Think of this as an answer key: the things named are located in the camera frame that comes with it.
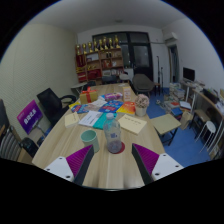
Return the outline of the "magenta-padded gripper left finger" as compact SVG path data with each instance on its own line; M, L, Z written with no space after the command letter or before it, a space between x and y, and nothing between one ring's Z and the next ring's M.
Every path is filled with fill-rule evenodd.
M68 157L59 156L45 168L45 171L82 185L93 156L93 146L86 146Z

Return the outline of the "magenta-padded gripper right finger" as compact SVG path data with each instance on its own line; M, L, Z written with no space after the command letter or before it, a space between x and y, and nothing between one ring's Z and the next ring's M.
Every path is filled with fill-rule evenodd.
M183 169L183 166L167 153L157 154L135 143L132 144L132 155L145 185Z

